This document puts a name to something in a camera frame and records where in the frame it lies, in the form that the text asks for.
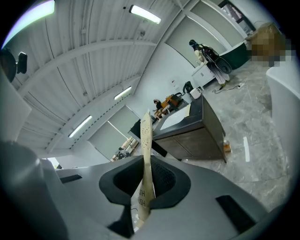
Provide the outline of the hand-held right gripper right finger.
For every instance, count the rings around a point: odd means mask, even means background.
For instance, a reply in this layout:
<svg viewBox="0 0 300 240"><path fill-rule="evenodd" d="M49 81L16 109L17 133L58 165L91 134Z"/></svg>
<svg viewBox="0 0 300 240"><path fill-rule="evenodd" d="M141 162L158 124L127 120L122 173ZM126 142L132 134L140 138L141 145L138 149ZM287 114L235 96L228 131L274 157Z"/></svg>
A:
<svg viewBox="0 0 300 240"><path fill-rule="evenodd" d="M186 195L172 207L150 211L140 229L142 240L233 240L268 214L257 199L218 172L164 157L152 157L151 163L180 173L159 200L173 200L177 189Z"/></svg>

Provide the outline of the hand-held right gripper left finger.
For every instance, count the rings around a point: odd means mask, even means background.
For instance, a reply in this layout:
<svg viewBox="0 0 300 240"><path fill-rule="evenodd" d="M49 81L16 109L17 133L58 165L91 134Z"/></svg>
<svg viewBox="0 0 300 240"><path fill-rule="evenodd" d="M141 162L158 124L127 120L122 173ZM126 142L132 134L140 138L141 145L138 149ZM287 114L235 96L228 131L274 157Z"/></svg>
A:
<svg viewBox="0 0 300 240"><path fill-rule="evenodd" d="M143 157L56 172L93 220L127 239L134 235L131 198L143 178Z"/></svg>

